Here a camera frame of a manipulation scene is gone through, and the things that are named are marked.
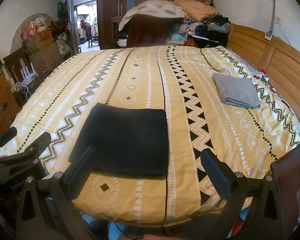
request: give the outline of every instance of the black metal mount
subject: black metal mount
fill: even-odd
[[[3,147],[17,134],[11,127],[0,136],[0,147]],[[31,143],[22,153],[0,158],[0,200],[7,199],[22,191],[26,178],[34,176],[42,179],[47,176],[39,156],[48,147],[51,136],[45,132]]]
[[[242,229],[228,239],[283,239],[281,204],[271,176],[253,179],[245,177],[242,172],[233,172],[209,149],[201,152],[201,164],[220,198],[227,200],[204,240],[226,239],[247,197],[253,199]]]
[[[90,176],[97,154],[87,148],[63,173],[50,179],[26,179],[17,218],[19,240],[98,240],[83,221],[71,201],[79,194]]]

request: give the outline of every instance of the white wall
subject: white wall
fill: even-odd
[[[58,2],[64,0],[4,0],[0,5],[0,59],[10,54],[13,36],[20,24],[35,13],[58,20]]]
[[[263,32],[270,29],[272,0],[214,0],[216,9],[235,24],[251,27]],[[300,51],[300,6],[295,0],[277,0],[276,15],[282,25],[274,25],[274,35]]]

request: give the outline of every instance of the drawer handle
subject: drawer handle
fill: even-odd
[[[11,125],[15,119],[16,119],[16,117],[14,116],[14,117],[9,121],[9,124]]]
[[[8,104],[7,104],[7,102],[5,102],[4,105],[0,108],[1,111],[5,111],[7,109],[7,106],[8,106]]]

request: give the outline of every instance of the pile of clothes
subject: pile of clothes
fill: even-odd
[[[115,43],[127,36],[128,48],[164,45],[167,39],[199,48],[226,47],[230,23],[213,0],[149,0],[126,13]]]
[[[200,36],[210,41],[218,41],[219,45],[225,47],[228,43],[228,33],[231,22],[227,17],[217,14],[209,20],[195,22],[189,16],[185,17],[183,23],[172,26],[171,41],[188,41],[192,36]]]

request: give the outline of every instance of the bed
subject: bed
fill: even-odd
[[[233,25],[228,45],[253,67],[268,72],[296,115],[223,47],[94,51],[70,58],[45,80],[12,124],[17,136],[0,153],[22,152],[47,131],[52,142],[40,159],[50,177],[68,167],[81,127],[97,102],[164,109],[170,145],[168,176],[128,179],[96,171],[74,206],[104,220],[143,227],[170,226],[191,216],[218,213],[225,201],[202,168],[202,149],[212,150],[233,171],[262,178],[270,173],[270,163],[300,142],[300,53],[275,38],[264,41],[261,34]],[[211,79],[215,72],[251,78],[261,108],[222,104]]]

